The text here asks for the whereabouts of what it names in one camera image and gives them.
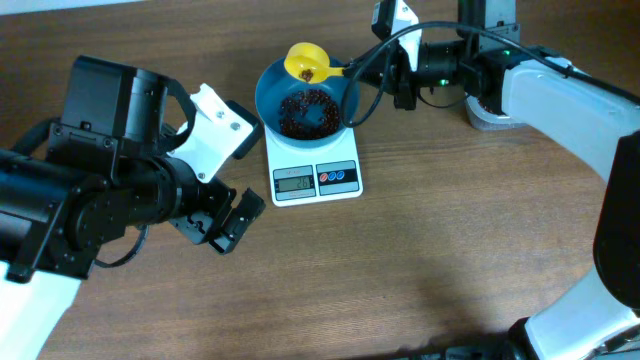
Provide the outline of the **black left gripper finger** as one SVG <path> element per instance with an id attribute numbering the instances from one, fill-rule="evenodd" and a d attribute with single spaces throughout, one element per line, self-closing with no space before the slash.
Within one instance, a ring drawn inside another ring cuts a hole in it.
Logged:
<path id="1" fill-rule="evenodd" d="M 257 142 L 263 137 L 263 125 L 261 120 L 253 115 L 249 110 L 241 106 L 235 101 L 228 100 L 225 104 L 240 118 L 246 121 L 250 127 L 251 132 L 249 136 L 241 143 L 241 145 L 232 154 L 236 160 L 243 159 L 251 149 L 257 144 Z"/>
<path id="2" fill-rule="evenodd" d="M 265 208 L 265 201 L 252 189 L 247 188 L 239 204 L 230 210 L 220 225 L 215 227 L 213 237 L 208 244 L 219 255 L 231 253 Z"/>

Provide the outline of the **yellow plastic measuring scoop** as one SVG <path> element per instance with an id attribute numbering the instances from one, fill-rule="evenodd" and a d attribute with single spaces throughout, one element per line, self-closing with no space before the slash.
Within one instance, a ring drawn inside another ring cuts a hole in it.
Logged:
<path id="1" fill-rule="evenodd" d="M 344 76 L 343 67 L 333 66 L 328 53 L 309 42 L 296 43 L 289 49 L 284 68 L 296 80 L 308 84 L 319 84 L 331 77 Z"/>

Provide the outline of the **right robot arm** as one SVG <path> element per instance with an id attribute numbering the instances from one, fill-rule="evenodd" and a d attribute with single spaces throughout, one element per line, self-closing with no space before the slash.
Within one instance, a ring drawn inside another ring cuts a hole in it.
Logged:
<path id="1" fill-rule="evenodd" d="M 401 1 L 375 5 L 379 44 L 344 70 L 412 110 L 424 88 L 461 86 L 485 121 L 535 128 L 606 183 L 593 267 L 542 311 L 486 350 L 446 358 L 593 359 L 621 355 L 639 334 L 639 99 L 542 46 L 523 46 L 511 1 L 462 1 L 457 39 L 427 44 L 426 24 Z"/>

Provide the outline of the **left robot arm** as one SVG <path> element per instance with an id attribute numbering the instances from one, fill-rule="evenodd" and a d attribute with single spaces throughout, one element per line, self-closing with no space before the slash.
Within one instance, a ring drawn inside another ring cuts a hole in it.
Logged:
<path id="1" fill-rule="evenodd" d="M 143 245 L 168 223 L 231 253 L 264 211 L 218 171 L 261 139 L 260 121 L 207 85 L 94 57 L 77 58 L 63 112 L 1 154 L 1 355 L 36 358 L 128 228 Z"/>

